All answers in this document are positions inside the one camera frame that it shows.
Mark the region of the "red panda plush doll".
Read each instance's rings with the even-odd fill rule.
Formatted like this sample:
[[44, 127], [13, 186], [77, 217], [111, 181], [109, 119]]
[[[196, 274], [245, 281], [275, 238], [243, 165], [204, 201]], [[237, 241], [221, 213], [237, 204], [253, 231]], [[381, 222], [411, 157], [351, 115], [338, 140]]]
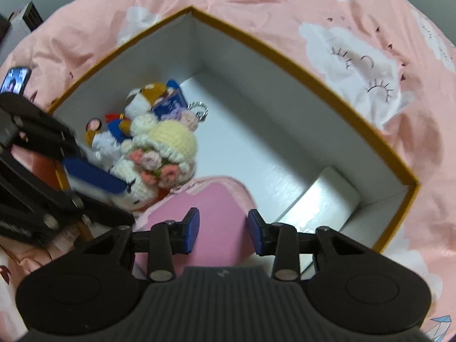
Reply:
[[208, 113], [204, 103], [187, 102], [174, 80], [133, 89], [127, 95], [123, 113], [108, 113], [103, 120], [87, 122], [84, 139], [89, 158], [108, 170], [121, 157], [121, 143], [135, 134], [165, 120], [179, 121], [195, 131]]

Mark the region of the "white box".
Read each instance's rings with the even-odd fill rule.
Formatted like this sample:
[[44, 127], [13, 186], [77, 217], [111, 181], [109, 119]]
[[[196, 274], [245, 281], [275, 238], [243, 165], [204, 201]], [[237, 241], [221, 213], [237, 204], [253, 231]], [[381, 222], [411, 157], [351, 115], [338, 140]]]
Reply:
[[351, 182], [335, 168], [326, 167], [276, 222], [304, 233], [314, 233], [319, 226], [340, 230], [360, 202], [361, 195]]

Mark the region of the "pink fabric pouch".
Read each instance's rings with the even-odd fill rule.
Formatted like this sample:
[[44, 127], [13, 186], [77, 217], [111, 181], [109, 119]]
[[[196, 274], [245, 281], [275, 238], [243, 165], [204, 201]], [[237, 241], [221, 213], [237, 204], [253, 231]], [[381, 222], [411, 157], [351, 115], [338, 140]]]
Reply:
[[247, 214], [256, 206], [249, 190], [234, 178], [198, 178], [150, 206], [138, 217], [134, 230], [181, 221], [190, 208], [198, 208], [200, 226], [193, 251], [173, 256], [178, 276], [187, 266], [260, 266], [270, 275], [274, 258], [255, 254], [246, 227]]

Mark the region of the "crochet bunny flower doll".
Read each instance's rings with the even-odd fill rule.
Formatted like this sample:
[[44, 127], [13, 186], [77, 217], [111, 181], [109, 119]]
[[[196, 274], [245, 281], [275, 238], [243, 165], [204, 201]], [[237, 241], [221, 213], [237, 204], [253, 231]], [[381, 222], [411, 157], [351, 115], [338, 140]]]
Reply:
[[126, 183], [112, 202], [126, 211], [142, 211], [195, 173], [199, 120], [188, 109], [158, 118], [143, 113], [130, 122], [130, 138], [121, 144], [121, 157], [111, 174]]

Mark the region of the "smartphone with lit screen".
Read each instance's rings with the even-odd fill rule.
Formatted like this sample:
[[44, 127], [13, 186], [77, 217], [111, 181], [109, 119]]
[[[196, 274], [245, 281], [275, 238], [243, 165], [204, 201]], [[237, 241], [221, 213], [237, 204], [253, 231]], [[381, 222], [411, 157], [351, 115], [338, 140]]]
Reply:
[[10, 68], [1, 84], [1, 93], [23, 95], [31, 73], [32, 70], [28, 67], [17, 66]]

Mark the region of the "orange cardboard box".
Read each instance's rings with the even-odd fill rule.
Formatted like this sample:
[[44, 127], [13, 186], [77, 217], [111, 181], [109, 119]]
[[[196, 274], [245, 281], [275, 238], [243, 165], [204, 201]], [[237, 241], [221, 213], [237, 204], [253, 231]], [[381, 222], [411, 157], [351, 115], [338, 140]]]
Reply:
[[147, 80], [178, 82], [209, 113], [196, 131], [194, 180], [241, 182], [276, 222], [322, 170], [333, 167], [361, 195], [340, 231], [384, 250], [417, 181], [382, 138], [307, 71], [245, 32], [187, 8], [139, 33], [93, 66], [52, 105], [77, 134], [117, 112]]

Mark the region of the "pink cloud-print duvet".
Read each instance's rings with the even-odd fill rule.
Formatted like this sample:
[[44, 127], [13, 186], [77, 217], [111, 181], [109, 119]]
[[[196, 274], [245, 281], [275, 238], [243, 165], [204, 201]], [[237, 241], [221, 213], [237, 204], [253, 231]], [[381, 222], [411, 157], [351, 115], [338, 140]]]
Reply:
[[152, 281], [150, 230], [136, 232], [136, 221], [193, 175], [142, 211], [122, 209], [133, 225], [71, 225], [73, 248], [17, 288], [27, 329], [17, 341], [453, 341], [455, 46], [407, 0], [75, 0], [19, 42], [1, 84], [10, 68], [30, 68], [20, 96], [71, 129], [95, 164], [87, 123], [77, 134], [52, 105], [118, 47], [187, 8], [320, 81], [404, 163], [414, 199], [382, 251], [328, 226], [297, 231], [299, 280], [260, 266], [187, 266]]

